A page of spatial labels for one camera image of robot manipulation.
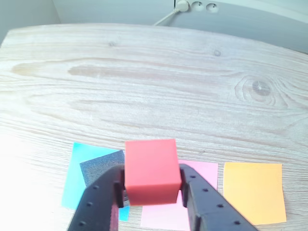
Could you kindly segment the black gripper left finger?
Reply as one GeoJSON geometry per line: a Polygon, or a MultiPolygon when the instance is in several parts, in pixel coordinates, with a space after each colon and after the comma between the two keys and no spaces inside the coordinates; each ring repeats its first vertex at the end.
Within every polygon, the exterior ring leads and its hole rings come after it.
{"type": "Polygon", "coordinates": [[[84,190],[69,231],[117,231],[124,207],[124,165],[115,165],[84,190]]]}

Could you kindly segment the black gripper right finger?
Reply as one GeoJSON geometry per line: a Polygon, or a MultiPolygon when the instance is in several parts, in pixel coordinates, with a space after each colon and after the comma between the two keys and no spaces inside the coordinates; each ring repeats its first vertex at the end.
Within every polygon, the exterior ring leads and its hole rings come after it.
{"type": "Polygon", "coordinates": [[[180,164],[182,204],[192,231],[256,231],[195,169],[180,164]]]}

